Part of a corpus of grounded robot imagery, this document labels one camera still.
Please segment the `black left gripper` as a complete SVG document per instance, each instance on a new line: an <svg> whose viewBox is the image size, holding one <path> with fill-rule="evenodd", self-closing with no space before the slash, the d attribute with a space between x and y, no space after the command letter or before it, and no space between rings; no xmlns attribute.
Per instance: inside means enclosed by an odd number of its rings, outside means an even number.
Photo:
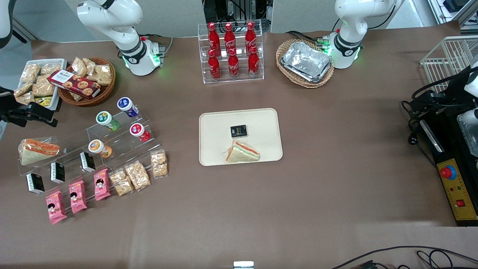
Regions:
<svg viewBox="0 0 478 269"><path fill-rule="evenodd" d="M434 89L437 85L439 92L435 94L435 97L432 97L432 102L439 105L430 105L430 110L437 111L446 108L445 105L451 105L459 109L469 108L469 94L464 90L468 78L468 74L460 74L459 77L457 75L453 76L449 81L441 83L434 82L431 87Z"/></svg>

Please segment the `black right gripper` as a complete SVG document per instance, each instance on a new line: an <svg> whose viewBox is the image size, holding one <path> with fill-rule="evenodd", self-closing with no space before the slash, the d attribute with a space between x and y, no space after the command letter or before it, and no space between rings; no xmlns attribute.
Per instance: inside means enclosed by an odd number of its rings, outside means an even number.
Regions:
<svg viewBox="0 0 478 269"><path fill-rule="evenodd" d="M12 90L0 87L0 116L2 121L19 127L26 127L29 121L37 121L56 127L58 121L53 115L53 111L35 102L30 102L28 105L17 102Z"/></svg>

